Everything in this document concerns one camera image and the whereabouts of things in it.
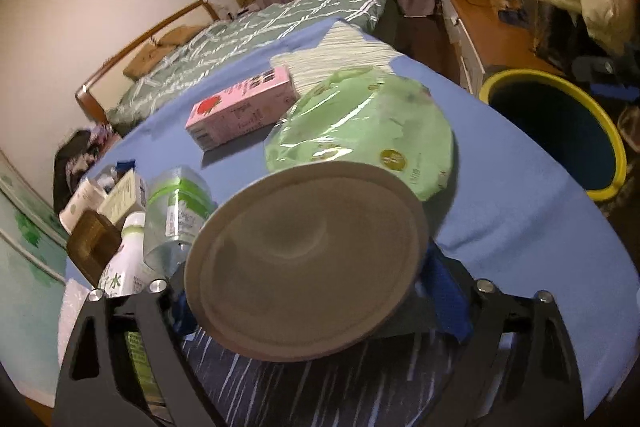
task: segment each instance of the strawberry picture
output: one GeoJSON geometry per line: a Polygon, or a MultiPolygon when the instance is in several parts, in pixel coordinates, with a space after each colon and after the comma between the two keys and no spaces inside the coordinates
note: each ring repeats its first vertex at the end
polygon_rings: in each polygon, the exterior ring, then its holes
{"type": "Polygon", "coordinates": [[[198,104],[197,113],[198,114],[209,114],[211,112],[211,109],[216,107],[220,103],[221,100],[222,100],[222,98],[220,98],[220,95],[218,95],[218,94],[215,94],[214,96],[210,96],[206,100],[202,100],[202,102],[200,102],[198,104]]]}

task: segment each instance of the screw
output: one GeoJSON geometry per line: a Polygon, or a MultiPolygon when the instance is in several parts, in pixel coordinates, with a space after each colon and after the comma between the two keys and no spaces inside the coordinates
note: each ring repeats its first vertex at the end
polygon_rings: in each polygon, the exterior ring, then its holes
{"type": "Polygon", "coordinates": [[[151,281],[149,285],[149,291],[151,293],[160,293],[163,292],[166,288],[166,281],[164,279],[156,279],[155,281],[151,281]]]}
{"type": "Polygon", "coordinates": [[[540,290],[538,293],[536,293],[536,297],[538,297],[539,300],[543,301],[546,304],[551,304],[554,301],[554,296],[546,290],[540,290]]]}
{"type": "Polygon", "coordinates": [[[476,288],[478,288],[478,291],[481,291],[482,293],[495,292],[495,284],[488,279],[478,279],[476,281],[476,288]]]}
{"type": "Polygon", "coordinates": [[[89,292],[89,300],[91,302],[99,301],[100,299],[102,299],[102,297],[104,297],[104,291],[102,291],[100,288],[96,288],[95,290],[91,290],[89,292]]]}

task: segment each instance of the brown pillow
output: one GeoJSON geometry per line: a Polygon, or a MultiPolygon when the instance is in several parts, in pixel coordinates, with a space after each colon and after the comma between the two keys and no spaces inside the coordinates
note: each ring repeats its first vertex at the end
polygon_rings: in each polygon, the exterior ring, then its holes
{"type": "Polygon", "coordinates": [[[193,39],[206,26],[178,26],[165,33],[158,41],[161,46],[181,46],[193,39]]]}
{"type": "Polygon", "coordinates": [[[164,57],[171,53],[176,46],[154,46],[153,44],[145,44],[138,54],[133,57],[129,66],[124,68],[122,74],[128,76],[131,80],[137,80],[141,76],[145,76],[155,68],[164,57]]]}

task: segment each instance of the green plastic bag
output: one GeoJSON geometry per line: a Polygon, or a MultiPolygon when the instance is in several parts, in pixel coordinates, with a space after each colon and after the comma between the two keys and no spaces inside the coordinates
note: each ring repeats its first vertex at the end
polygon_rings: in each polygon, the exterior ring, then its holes
{"type": "Polygon", "coordinates": [[[267,168],[350,160],[389,169],[422,201],[447,186],[453,139],[429,89],[374,67],[335,71],[271,131],[267,168]]]}

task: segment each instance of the pink carton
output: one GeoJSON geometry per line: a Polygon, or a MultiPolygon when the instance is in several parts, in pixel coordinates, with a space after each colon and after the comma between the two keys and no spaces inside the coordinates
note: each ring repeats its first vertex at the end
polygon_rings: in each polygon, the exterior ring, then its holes
{"type": "Polygon", "coordinates": [[[208,151],[277,122],[297,99],[289,70],[280,66],[198,102],[185,129],[208,151]]]}

